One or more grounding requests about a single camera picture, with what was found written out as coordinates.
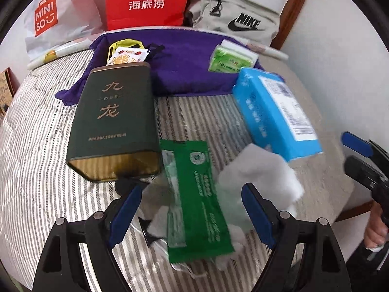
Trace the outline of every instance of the metal screw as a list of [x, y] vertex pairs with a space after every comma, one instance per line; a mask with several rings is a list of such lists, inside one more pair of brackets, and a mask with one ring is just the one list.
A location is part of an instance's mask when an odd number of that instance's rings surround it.
[[323, 226], [326, 226], [328, 224], [328, 220], [326, 220], [324, 217], [320, 217], [318, 219], [318, 222], [323, 225]]
[[282, 210], [282, 211], [280, 212], [280, 216], [281, 216], [281, 218], [283, 218], [283, 219], [288, 219], [291, 215], [290, 215], [287, 211]]
[[94, 219], [102, 219], [103, 216], [104, 216], [104, 213], [102, 211], [98, 211], [98, 212], [95, 212], [95, 214], [93, 214]]
[[57, 225], [62, 225], [63, 223], [65, 223], [65, 218], [63, 218], [63, 217], [57, 218], [57, 220], [55, 221], [55, 223], [56, 223]]

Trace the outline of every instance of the blue package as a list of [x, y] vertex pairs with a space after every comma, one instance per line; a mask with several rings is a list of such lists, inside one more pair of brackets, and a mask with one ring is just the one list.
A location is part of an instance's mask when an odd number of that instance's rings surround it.
[[232, 93], [256, 145], [289, 160], [322, 152], [288, 86], [276, 74], [242, 68]]

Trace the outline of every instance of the bed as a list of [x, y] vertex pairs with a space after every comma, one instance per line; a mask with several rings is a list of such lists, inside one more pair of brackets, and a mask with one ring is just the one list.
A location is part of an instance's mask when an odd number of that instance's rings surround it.
[[[55, 220], [60, 216], [68, 221], [87, 219], [118, 197], [112, 182], [89, 182], [65, 164], [77, 106], [64, 106], [54, 94], [70, 88], [81, 77], [92, 54], [92, 50], [85, 50], [31, 71], [0, 128], [0, 259], [8, 273], [30, 289]], [[289, 163], [305, 189], [297, 204], [297, 218], [314, 221], [325, 217], [332, 223], [353, 191], [353, 183], [342, 171], [338, 138], [326, 129], [310, 95], [287, 64], [263, 55], [259, 60], [266, 70], [284, 77], [324, 150]], [[217, 172], [251, 142], [231, 95], [161, 97], [155, 105], [160, 138], [207, 139]], [[173, 270], [146, 247], [143, 236], [133, 227], [113, 252], [133, 291], [251, 291], [270, 251], [254, 232], [246, 234], [246, 239], [244, 253], [232, 260], [226, 271], [206, 261], [190, 264], [194, 273], [208, 273], [198, 279]], [[295, 261], [301, 253], [297, 247]], [[91, 289], [99, 291], [84, 245], [81, 254]]]

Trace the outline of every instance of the green tissue packet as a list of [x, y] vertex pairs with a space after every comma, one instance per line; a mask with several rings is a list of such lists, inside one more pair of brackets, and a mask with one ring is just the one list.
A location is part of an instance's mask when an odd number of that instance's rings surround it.
[[225, 48], [221, 45], [216, 46], [209, 62], [208, 71], [238, 73], [241, 68], [254, 67], [255, 62], [234, 50]]
[[171, 264], [232, 253], [231, 236], [217, 201], [207, 142], [161, 140], [174, 201], [167, 244]]

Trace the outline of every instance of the purple towel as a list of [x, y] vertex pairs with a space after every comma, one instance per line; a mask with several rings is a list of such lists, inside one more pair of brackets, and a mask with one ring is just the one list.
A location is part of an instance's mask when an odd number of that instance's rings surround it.
[[[95, 52], [82, 77], [55, 97], [65, 105], [77, 104], [86, 79], [93, 68], [105, 66], [109, 46], [131, 38], [143, 45], [164, 45], [165, 49], [149, 61], [155, 96], [206, 96], [231, 94], [238, 74], [209, 72], [209, 59], [224, 39], [240, 44], [234, 38], [188, 29], [140, 29], [103, 34], [90, 49]], [[256, 68], [262, 69], [257, 62]]]

